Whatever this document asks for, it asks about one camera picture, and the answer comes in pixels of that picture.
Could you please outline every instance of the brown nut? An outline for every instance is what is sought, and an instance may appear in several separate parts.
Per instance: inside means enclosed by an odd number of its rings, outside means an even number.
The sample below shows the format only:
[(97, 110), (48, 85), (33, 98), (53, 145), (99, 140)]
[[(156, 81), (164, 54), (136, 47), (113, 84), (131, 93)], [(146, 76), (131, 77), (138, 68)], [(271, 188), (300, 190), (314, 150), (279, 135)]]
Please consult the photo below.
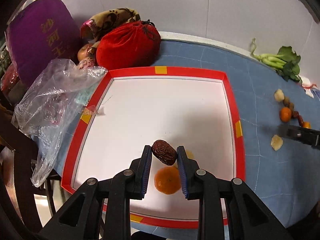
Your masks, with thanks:
[(302, 119), (302, 116), (301, 116), (301, 115), (298, 115), (298, 122), (299, 122), (299, 125), (300, 125), (300, 126), (303, 125), (303, 119)]
[(284, 97), (284, 100), (283, 100), (283, 105), (288, 107), (288, 106), (289, 106), (289, 103), (290, 103), (290, 99), (285, 96), (285, 97)]
[(289, 103), (289, 109), (291, 110), (291, 112), (293, 113), (294, 112), (294, 103)]
[(152, 153), (165, 165), (171, 166), (177, 160), (177, 152), (164, 140), (156, 140), (152, 147)]
[(299, 112), (298, 111), (293, 111), (292, 112), (292, 118), (298, 118)]

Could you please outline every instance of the leafy green vegetable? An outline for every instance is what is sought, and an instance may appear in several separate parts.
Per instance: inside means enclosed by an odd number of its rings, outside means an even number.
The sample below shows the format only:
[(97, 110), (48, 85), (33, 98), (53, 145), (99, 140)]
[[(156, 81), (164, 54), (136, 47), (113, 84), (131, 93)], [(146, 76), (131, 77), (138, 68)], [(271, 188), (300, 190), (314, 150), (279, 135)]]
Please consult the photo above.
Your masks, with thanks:
[(251, 56), (255, 59), (263, 62), (264, 64), (273, 68), (279, 76), (284, 80), (289, 79), (294, 82), (301, 82), (301, 78), (298, 76), (300, 73), (300, 67), (298, 63), (301, 60), (301, 56), (298, 56), (296, 52), (292, 52), (292, 47), (282, 46), (278, 54), (261, 54), (255, 55), (254, 51), (257, 48), (255, 44), (255, 38), (252, 39), (253, 48), (251, 49)]

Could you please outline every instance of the red velvet pouch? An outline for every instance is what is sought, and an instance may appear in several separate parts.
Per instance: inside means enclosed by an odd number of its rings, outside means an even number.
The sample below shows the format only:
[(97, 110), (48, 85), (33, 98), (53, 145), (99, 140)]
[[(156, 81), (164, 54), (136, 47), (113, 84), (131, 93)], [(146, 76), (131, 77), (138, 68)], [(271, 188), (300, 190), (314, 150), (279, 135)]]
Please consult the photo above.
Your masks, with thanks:
[(101, 39), (97, 63), (108, 70), (150, 66), (158, 55), (160, 41), (160, 34), (149, 20), (122, 24)]

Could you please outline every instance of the clear plastic bag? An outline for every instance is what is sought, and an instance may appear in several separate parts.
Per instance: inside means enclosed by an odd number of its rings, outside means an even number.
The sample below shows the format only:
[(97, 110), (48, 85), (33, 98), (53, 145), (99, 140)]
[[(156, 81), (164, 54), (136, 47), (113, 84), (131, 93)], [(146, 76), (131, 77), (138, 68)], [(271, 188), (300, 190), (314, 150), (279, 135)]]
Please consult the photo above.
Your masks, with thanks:
[(69, 59), (54, 59), (15, 107), (22, 132), (39, 140), (37, 165), (31, 178), (36, 187), (50, 174), (70, 123), (106, 72), (103, 67), (79, 69)]

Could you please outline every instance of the orange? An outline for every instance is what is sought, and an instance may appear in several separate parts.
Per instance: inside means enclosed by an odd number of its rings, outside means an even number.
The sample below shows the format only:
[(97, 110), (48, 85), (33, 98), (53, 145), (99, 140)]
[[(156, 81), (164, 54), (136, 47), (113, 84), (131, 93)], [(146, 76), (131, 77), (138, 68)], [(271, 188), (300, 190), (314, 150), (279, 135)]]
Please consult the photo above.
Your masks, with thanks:
[(161, 193), (170, 195), (181, 188), (179, 171), (174, 166), (164, 167), (155, 174), (155, 187)]
[(280, 119), (282, 122), (289, 122), (291, 119), (292, 112), (289, 108), (283, 107), (280, 110)]
[(310, 122), (303, 122), (302, 127), (303, 127), (303, 128), (311, 129)]

